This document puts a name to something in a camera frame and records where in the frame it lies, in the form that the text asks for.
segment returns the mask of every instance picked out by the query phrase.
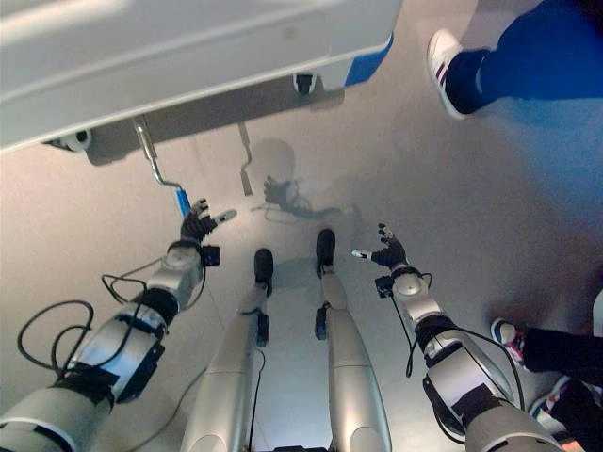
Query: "blue handle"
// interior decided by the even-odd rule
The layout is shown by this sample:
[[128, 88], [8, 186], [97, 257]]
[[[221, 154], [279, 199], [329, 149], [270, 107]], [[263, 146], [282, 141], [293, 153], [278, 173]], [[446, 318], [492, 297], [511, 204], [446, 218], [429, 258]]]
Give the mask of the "blue handle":
[[190, 202], [188, 201], [187, 193], [183, 188], [176, 189], [176, 202], [178, 202], [178, 208], [180, 209], [182, 218], [184, 218], [190, 211]]

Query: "person's leg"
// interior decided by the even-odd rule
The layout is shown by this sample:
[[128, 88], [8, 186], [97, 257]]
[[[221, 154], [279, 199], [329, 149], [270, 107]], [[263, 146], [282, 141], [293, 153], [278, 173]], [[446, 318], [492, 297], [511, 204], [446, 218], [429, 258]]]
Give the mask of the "person's leg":
[[574, 0], [545, 0], [519, 16], [496, 50], [461, 52], [449, 63], [446, 95], [473, 113], [502, 97], [603, 97], [603, 35]]
[[603, 386], [603, 338], [531, 329], [525, 335], [523, 358], [532, 372], [557, 371]]
[[603, 450], [603, 410], [579, 381], [570, 381], [550, 415], [565, 426], [586, 452]]

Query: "silver robot leg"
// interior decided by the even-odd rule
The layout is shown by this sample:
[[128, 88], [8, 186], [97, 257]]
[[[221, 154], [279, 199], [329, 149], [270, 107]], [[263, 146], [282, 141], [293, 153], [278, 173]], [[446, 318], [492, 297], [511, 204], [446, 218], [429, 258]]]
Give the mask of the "silver robot leg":
[[240, 452], [250, 418], [257, 314], [266, 287], [257, 285], [237, 310], [201, 379], [181, 452]]
[[322, 293], [329, 340], [329, 407], [337, 452], [391, 452], [379, 386], [348, 300], [331, 267], [324, 267]]

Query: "black pants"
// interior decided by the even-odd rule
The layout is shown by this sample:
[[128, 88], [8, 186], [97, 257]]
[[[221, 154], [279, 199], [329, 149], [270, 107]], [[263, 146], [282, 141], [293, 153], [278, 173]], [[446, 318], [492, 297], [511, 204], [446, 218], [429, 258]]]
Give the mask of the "black pants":
[[603, 450], [603, 410], [578, 381], [603, 386], [603, 338], [532, 329], [526, 336], [524, 364], [532, 372], [553, 370], [572, 380], [553, 407], [561, 422], [584, 450]]

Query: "blue pants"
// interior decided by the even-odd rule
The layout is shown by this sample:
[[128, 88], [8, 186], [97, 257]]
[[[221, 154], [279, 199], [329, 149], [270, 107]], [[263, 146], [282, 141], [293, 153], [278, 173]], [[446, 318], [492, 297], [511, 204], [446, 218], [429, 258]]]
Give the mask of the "blue pants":
[[603, 33], [576, 0], [545, 0], [509, 25], [496, 50], [456, 56], [446, 94], [465, 114], [501, 97], [603, 97]]

